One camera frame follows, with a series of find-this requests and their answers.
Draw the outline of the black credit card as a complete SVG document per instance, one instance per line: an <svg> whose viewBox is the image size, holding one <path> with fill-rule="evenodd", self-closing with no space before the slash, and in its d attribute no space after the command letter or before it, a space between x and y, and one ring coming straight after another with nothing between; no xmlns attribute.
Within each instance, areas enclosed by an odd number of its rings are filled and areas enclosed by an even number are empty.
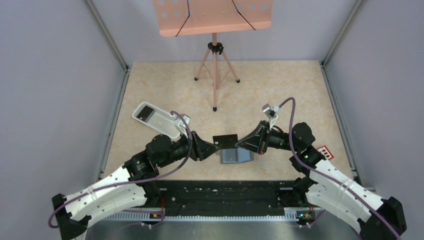
<svg viewBox="0 0 424 240"><path fill-rule="evenodd" d="M238 142L237 134L215 135L212 137L213 143L219 147L220 150L235 149Z"/></svg>

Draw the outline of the grey card holder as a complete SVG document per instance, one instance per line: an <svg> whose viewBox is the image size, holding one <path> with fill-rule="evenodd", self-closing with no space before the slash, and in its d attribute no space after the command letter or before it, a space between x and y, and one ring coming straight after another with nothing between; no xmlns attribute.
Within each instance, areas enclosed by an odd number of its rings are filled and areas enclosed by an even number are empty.
<svg viewBox="0 0 424 240"><path fill-rule="evenodd" d="M220 163L223 165L243 164L253 160L253 152L243 148L222 149L220 152Z"/></svg>

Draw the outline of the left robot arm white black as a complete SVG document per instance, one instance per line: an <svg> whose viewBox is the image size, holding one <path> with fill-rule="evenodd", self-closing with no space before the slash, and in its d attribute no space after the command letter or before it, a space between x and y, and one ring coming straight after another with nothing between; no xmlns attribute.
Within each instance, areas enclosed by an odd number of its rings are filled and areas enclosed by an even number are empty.
<svg viewBox="0 0 424 240"><path fill-rule="evenodd" d="M118 212L146 204L155 205L161 198L157 180L159 168L188 159L203 161L220 148L201 139L195 131L172 141L167 135L157 135L117 170L74 194L57 194L52 198L53 218L60 237L73 240L88 228Z"/></svg>

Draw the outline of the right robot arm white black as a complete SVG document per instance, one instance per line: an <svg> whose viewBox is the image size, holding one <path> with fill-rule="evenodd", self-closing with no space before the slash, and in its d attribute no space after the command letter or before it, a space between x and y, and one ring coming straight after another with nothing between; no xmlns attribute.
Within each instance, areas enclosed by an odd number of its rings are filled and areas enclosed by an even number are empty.
<svg viewBox="0 0 424 240"><path fill-rule="evenodd" d="M385 199L339 171L313 147L315 137L305 122L295 124L292 132L287 133L271 129L262 120L235 145L263 155L268 148L289 151L290 137L295 153L289 160L296 171L304 174L293 186L300 204L311 204L331 213L363 240L397 240L407 230L401 202L392 196Z"/></svg>

